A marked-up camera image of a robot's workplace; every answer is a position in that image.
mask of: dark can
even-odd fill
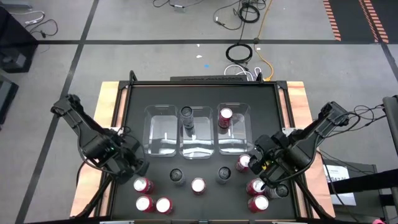
[[[236,170],[239,172],[246,172],[249,169],[249,161],[250,161],[249,155],[243,154],[239,156],[239,159],[235,164]]]
[[[134,181],[134,189],[143,194],[151,194],[154,191],[155,185],[152,181],[145,177],[138,177]]]
[[[218,169],[216,181],[219,184],[226,184],[231,177],[231,170],[228,167],[221,167]]]
[[[177,186],[182,186],[185,184],[185,176],[180,169],[172,169],[170,172],[170,179]]]
[[[289,189],[284,184],[279,184],[275,188],[270,188],[269,186],[266,186],[266,188],[264,189],[264,195],[268,199],[284,198],[288,196],[288,194],[289,194]]]
[[[155,210],[155,202],[150,196],[141,196],[137,199],[136,207],[142,212],[153,212]]]
[[[249,199],[248,207],[252,213],[262,212],[268,208],[268,199],[264,195],[257,195]]]
[[[252,196],[260,195],[264,192],[264,189],[261,190],[263,185],[264,181],[262,181],[260,178],[256,178],[247,184],[246,192]]]
[[[181,120],[185,129],[193,128],[193,110],[189,106],[184,106],[181,109]]]
[[[166,197],[162,197],[156,202],[156,210],[162,214],[168,215],[173,211],[173,202]]]
[[[195,195],[202,195],[206,190],[206,182],[202,178],[195,178],[191,184],[192,191]]]
[[[229,108],[223,108],[218,116],[218,125],[221,128],[229,128],[229,124],[232,118],[232,110]]]

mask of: wooden board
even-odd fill
[[[98,122],[102,127],[110,127],[112,122],[113,111],[116,103],[116,96],[118,93],[119,82],[103,82],[101,91],[98,97],[98,103],[95,111],[94,120]],[[312,122],[310,107],[308,105],[307,94],[305,93],[303,82],[287,82],[289,89],[290,104],[292,106],[293,117],[296,128],[305,128]],[[283,91],[279,92],[280,101],[282,105],[282,112],[284,116],[285,125],[289,127],[289,119],[287,116],[287,108],[284,101]],[[126,99],[126,92],[122,93],[121,107],[118,113],[117,126],[121,126],[121,120],[123,118],[123,107]],[[319,154],[315,158],[311,168],[305,172],[307,185],[311,193],[317,199],[319,204],[325,209],[331,216],[335,216],[333,204],[331,203],[331,197],[329,194],[328,184],[326,182],[325,173],[323,171],[323,164]],[[94,170],[90,167],[84,166],[80,173],[79,183],[76,189],[75,199],[73,201],[71,216],[80,213],[86,204],[91,200],[99,187],[101,174],[99,171]],[[303,195],[298,187],[298,202],[300,206],[300,213],[302,217],[306,217],[305,205]],[[103,206],[101,209],[101,215],[106,214],[106,206],[109,199],[109,189],[104,194]]]

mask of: gray floor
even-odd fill
[[[60,31],[52,38],[58,40],[80,38],[92,3],[31,2],[35,10],[44,10],[48,19],[56,16]],[[214,10],[228,2],[232,1],[204,1],[179,14],[167,6],[155,9],[151,1],[100,0],[88,39],[237,39],[238,31],[224,30],[211,19]],[[219,16],[220,20],[238,25],[238,18],[231,17],[231,13],[227,9]],[[259,23],[245,27],[244,38],[257,36],[258,28]],[[333,34],[322,0],[303,0],[300,4],[278,0],[271,7],[262,38],[330,40]],[[139,80],[222,75],[230,64],[225,58],[228,46],[86,45],[70,93],[79,95],[86,112],[94,115],[101,82],[127,80],[130,70],[135,71]],[[50,107],[60,96],[76,50],[76,45],[51,45],[48,51],[40,53],[48,47],[39,46],[30,72],[2,73],[20,89],[0,132],[1,223],[15,222],[49,129]],[[380,45],[258,47],[275,68],[273,80],[304,81],[313,117],[327,101],[336,101],[351,110],[356,105],[378,105],[382,97],[397,94],[398,82]],[[398,58],[398,45],[389,45],[389,48]],[[244,55],[244,51],[236,50],[232,54]],[[256,66],[261,67],[264,74],[269,73],[257,55],[253,56],[249,68]],[[379,171],[397,168],[398,157],[385,119],[360,131],[328,139],[321,148],[344,161],[376,164]],[[61,120],[25,222],[68,218],[80,163],[76,136]]]

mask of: clear plastic container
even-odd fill
[[[177,108],[153,105],[145,108],[143,145],[150,156],[174,156],[177,151]]]
[[[193,128],[185,128],[180,117],[180,153],[186,159],[206,159],[214,153],[213,111],[207,106],[191,109]]]
[[[221,128],[217,125],[218,149],[221,154],[244,154],[253,149],[250,106],[245,103],[220,103],[217,106],[217,124],[220,118],[220,111],[229,108],[232,117],[228,128]]]

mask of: paper sign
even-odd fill
[[[328,183],[330,182],[330,179],[332,182],[339,181],[339,180],[345,180],[349,179],[348,175],[348,169],[346,167],[342,166],[332,166],[332,165],[327,165],[330,178],[328,177],[328,172],[326,171],[325,165],[323,165],[323,170],[325,171],[326,179]],[[355,206],[355,198],[354,198],[354,193],[346,193],[346,194],[338,194],[340,199],[343,201],[345,205],[352,205]],[[336,195],[331,195],[331,202],[334,205],[341,205],[340,201],[336,197]]]

